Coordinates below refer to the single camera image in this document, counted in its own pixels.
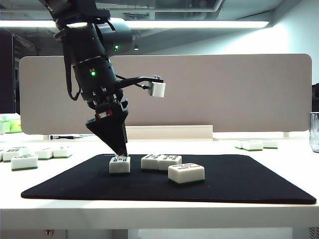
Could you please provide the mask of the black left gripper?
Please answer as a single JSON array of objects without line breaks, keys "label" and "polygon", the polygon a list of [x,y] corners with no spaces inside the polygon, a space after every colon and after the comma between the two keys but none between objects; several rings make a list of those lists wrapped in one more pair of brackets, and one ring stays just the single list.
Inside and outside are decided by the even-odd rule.
[{"label": "black left gripper", "polygon": [[86,127],[105,142],[117,155],[128,156],[125,119],[128,101],[123,99],[122,84],[83,84],[81,96],[95,118]]}]

